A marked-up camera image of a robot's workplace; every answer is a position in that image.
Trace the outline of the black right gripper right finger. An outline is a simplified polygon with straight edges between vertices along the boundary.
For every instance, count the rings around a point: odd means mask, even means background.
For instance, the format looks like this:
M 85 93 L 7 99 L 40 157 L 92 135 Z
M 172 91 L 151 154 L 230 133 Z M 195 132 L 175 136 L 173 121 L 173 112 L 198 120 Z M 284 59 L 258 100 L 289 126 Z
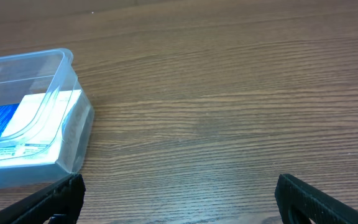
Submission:
M 291 174 L 279 175 L 275 199 L 284 224 L 358 224 L 358 211 Z

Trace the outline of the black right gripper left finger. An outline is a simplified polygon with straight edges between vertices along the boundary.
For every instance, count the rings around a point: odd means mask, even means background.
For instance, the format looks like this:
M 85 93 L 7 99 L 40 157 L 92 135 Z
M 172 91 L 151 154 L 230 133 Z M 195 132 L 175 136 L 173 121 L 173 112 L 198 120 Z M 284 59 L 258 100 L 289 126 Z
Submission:
M 81 174 L 71 174 L 0 211 L 0 224 L 75 224 L 86 187 Z

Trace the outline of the white medicine box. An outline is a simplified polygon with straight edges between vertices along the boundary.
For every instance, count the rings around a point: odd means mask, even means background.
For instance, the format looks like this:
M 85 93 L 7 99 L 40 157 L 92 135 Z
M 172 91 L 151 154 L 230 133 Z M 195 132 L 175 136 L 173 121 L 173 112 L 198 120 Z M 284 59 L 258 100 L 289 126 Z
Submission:
M 18 156 L 0 160 L 0 169 L 44 165 L 55 162 L 62 151 L 60 141 L 67 130 L 70 116 L 79 112 L 71 125 L 76 128 L 88 112 L 81 90 L 61 91 L 52 104 L 43 104 L 44 94 L 26 95 L 19 103 L 16 113 L 20 116 L 19 131 L 1 139 L 0 145 L 17 143 Z

